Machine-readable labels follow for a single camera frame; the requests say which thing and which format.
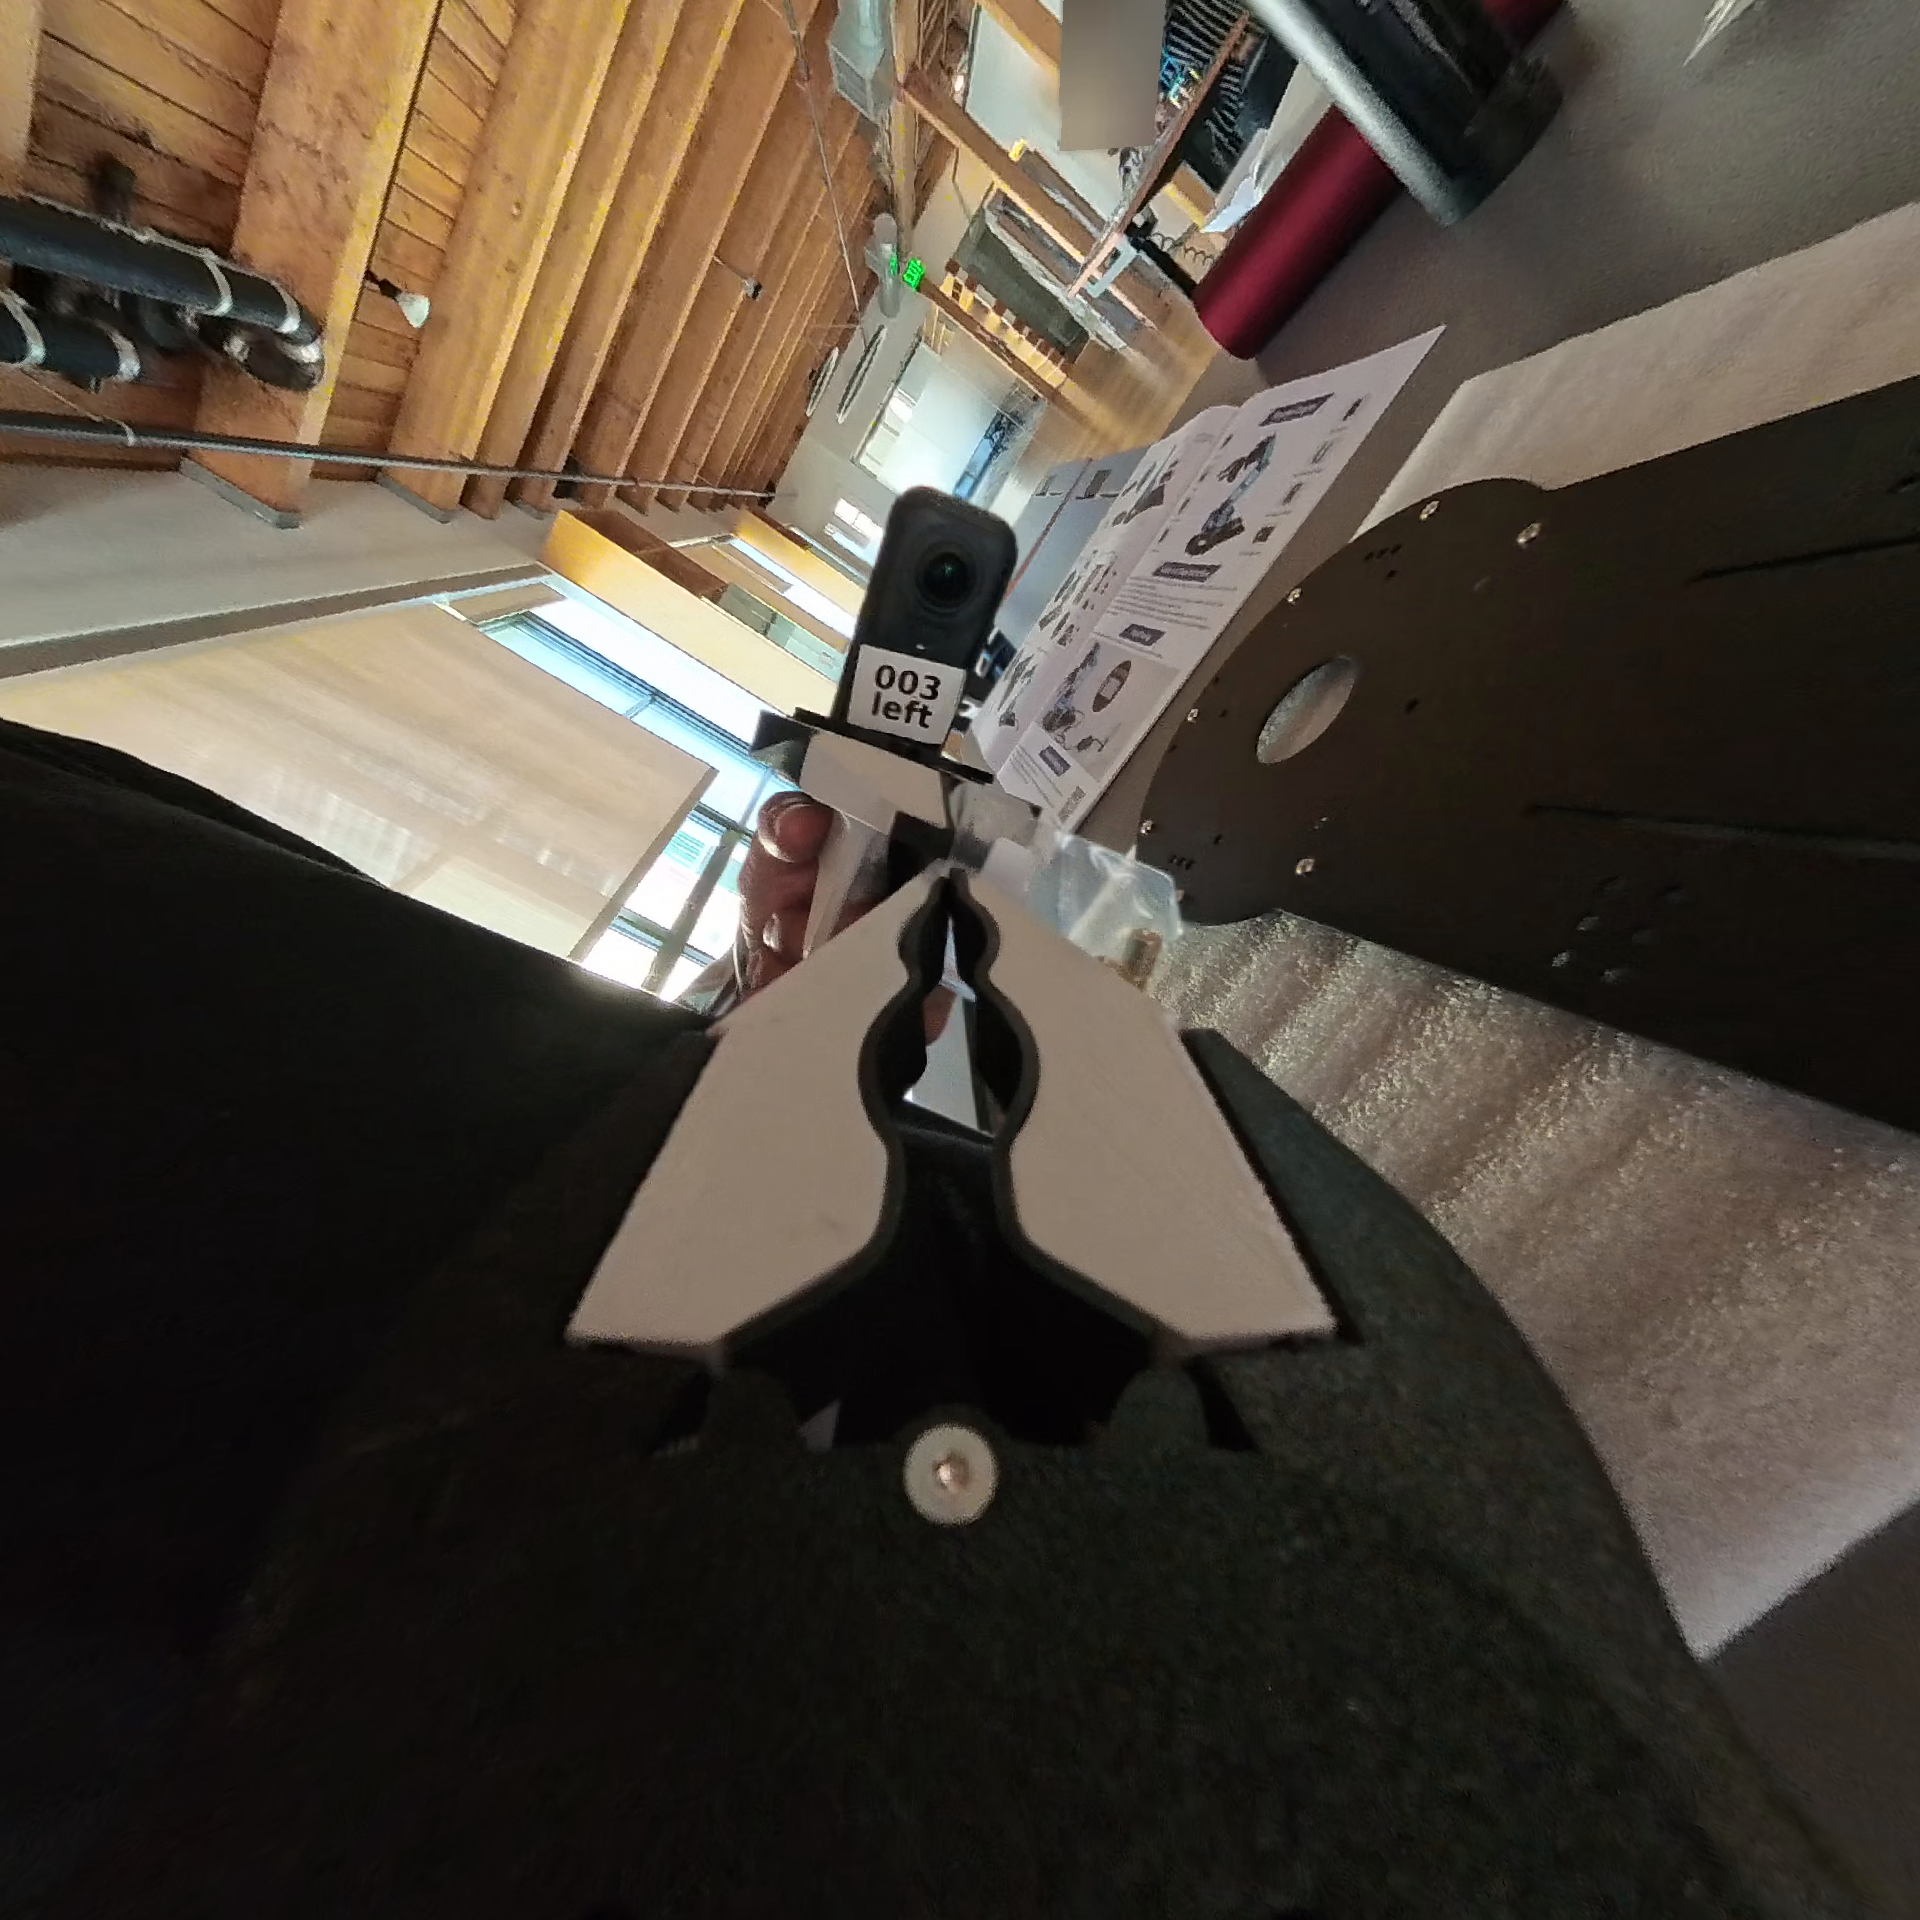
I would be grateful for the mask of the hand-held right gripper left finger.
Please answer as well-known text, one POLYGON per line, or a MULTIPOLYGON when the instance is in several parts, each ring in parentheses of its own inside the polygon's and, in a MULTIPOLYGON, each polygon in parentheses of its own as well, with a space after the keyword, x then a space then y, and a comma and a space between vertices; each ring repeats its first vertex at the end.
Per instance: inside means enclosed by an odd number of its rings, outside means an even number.
POLYGON ((716 1027, 569 1339, 718 1361, 876 1243, 943 959, 943 878, 925 872, 716 1027))

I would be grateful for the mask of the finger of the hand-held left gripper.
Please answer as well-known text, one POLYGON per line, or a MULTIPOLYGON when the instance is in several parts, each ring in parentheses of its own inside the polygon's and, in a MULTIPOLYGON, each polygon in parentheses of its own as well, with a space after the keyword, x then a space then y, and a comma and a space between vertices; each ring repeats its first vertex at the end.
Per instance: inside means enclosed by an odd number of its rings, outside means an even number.
POLYGON ((954 787, 954 862, 999 889, 1028 889, 1053 855, 1053 825, 995 781, 954 787))
POLYGON ((802 792, 838 821, 819 860, 821 878, 850 878, 877 860, 906 872, 949 857, 954 781, 930 763, 873 745, 806 745, 802 792))

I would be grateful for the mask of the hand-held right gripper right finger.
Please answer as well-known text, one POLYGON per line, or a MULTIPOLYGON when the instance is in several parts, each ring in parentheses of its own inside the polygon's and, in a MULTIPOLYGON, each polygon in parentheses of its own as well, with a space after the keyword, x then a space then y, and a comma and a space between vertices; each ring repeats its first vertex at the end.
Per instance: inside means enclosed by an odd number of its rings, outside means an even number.
POLYGON ((978 878, 950 879, 1022 1248, 1167 1352, 1331 1337, 1338 1313, 1164 1009, 978 878))

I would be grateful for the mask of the clear bag of brass standoffs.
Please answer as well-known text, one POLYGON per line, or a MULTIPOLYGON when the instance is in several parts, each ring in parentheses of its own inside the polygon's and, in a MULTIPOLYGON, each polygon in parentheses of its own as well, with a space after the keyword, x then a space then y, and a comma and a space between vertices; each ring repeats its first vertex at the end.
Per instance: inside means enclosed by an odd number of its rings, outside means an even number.
POLYGON ((1171 875, 1079 835, 1053 835, 1025 895, 1070 947, 1145 992, 1183 936, 1171 875))

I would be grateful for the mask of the grey office table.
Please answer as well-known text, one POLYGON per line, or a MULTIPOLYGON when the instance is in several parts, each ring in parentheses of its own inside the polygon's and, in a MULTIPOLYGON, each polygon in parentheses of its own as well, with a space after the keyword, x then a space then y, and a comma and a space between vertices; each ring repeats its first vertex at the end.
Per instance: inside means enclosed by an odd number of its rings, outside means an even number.
POLYGON ((1134 481, 1135 468, 1151 451, 1150 444, 1114 455, 1099 455, 1068 470, 1060 494, 1051 501, 1019 582, 1025 616, 1009 627, 1011 636, 1028 630, 1051 632, 1063 607, 1082 591, 1087 548, 1134 481))

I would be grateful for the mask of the large window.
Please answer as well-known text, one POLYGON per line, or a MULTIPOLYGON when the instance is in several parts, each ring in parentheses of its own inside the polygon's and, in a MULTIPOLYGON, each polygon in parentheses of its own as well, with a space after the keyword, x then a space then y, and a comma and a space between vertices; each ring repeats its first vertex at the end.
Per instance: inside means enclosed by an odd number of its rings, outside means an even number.
POLYGON ((575 587, 527 607, 506 596, 474 624, 515 657, 506 677, 543 699, 549 733, 581 723, 563 772, 607 817, 610 878, 572 955, 685 1001, 732 958, 761 807, 788 789, 751 753, 770 705, 575 587))

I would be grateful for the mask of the open instruction booklet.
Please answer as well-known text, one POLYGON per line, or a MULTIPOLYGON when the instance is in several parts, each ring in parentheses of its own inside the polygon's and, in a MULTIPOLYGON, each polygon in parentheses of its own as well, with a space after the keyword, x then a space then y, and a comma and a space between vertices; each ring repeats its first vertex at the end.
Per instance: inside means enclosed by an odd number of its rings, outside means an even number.
POLYGON ((1441 337, 1206 409, 1145 451, 974 719, 996 787, 1086 821, 1441 337))

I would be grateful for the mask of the white foam sheet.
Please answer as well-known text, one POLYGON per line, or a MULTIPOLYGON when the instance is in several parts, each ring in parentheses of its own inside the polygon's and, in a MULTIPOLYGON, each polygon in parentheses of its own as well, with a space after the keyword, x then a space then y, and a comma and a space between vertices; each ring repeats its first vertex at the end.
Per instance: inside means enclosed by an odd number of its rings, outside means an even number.
MULTIPOLYGON (((1465 379, 1371 529, 1915 373, 1915 204, 1465 379)), ((1545 1357, 1693 1648, 1915 1581, 1915 1136, 1274 917, 1159 979, 1453 1241, 1545 1357)))

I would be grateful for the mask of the red metal tube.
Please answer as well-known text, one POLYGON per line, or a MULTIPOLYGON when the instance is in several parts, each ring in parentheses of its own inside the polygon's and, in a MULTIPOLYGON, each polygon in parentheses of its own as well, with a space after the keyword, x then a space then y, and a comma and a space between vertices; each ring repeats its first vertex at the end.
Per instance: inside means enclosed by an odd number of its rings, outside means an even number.
POLYGON ((1402 196, 1366 136, 1327 108, 1196 283, 1190 304, 1213 344, 1254 358, 1402 196))

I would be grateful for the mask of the person's black shirt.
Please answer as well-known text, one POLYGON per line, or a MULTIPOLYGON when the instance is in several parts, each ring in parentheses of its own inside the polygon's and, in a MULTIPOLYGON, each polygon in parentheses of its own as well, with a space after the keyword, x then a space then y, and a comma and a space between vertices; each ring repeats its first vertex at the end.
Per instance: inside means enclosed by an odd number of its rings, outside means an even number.
POLYGON ((697 1016, 4 723, 4 1915, 153 1771, 332 1404, 697 1016))

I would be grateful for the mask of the thin metal ceiling rod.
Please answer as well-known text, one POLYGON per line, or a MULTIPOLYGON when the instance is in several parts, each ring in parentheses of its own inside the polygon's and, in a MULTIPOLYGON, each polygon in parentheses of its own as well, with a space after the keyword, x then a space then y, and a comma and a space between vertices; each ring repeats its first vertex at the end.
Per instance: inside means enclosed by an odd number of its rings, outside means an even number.
POLYGON ((475 460, 451 460, 439 455, 394 453, 381 447, 337 447, 322 444, 297 444, 284 438, 211 435, 191 428, 135 425, 122 419, 47 413, 36 409, 2 412, 2 430, 25 440, 50 440, 85 447, 123 451, 175 451, 175 453, 227 453, 249 460, 274 460, 286 464, 369 465, 395 468, 402 473, 433 473, 451 478, 486 478, 498 481, 539 481, 563 486, 604 486, 612 492, 685 492, 721 499, 746 499, 761 502, 773 496, 770 486, 725 486, 701 478, 677 475, 629 475, 619 470, 541 468, 522 464, 483 464, 475 460))

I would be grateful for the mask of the black bottle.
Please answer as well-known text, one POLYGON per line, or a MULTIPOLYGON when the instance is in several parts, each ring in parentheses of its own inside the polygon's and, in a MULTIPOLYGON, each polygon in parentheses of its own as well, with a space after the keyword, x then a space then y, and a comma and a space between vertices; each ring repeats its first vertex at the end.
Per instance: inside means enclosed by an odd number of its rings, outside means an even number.
POLYGON ((1482 1, 1251 1, 1435 221, 1458 224, 1557 117, 1551 71, 1482 1))

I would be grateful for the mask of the black ceiling pipes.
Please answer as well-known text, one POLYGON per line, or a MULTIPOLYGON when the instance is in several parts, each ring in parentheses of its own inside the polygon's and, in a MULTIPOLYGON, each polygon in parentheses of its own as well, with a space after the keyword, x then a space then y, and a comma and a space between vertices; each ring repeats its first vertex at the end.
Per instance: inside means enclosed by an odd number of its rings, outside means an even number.
POLYGON ((95 393, 205 356, 282 393, 310 393, 325 332, 277 278, 138 221, 138 173, 98 153, 87 204, 2 199, 2 363, 95 393))

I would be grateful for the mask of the metal ventilation duct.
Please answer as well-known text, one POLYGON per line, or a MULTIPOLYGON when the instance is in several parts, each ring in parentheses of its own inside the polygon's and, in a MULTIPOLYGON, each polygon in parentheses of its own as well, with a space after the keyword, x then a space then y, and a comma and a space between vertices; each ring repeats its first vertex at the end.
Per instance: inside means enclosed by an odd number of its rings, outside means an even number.
POLYGON ((870 124, 885 119, 897 95, 894 21, 894 1, 846 0, 827 31, 831 89, 870 124))

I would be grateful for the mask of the black metal base plate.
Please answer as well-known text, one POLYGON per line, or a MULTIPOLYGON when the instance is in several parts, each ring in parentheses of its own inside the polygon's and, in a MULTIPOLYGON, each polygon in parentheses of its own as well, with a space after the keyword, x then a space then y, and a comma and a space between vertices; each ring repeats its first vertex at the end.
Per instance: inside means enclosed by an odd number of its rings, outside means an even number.
POLYGON ((1918 385, 1386 519, 1190 695, 1140 853, 1914 1132, 1918 385))

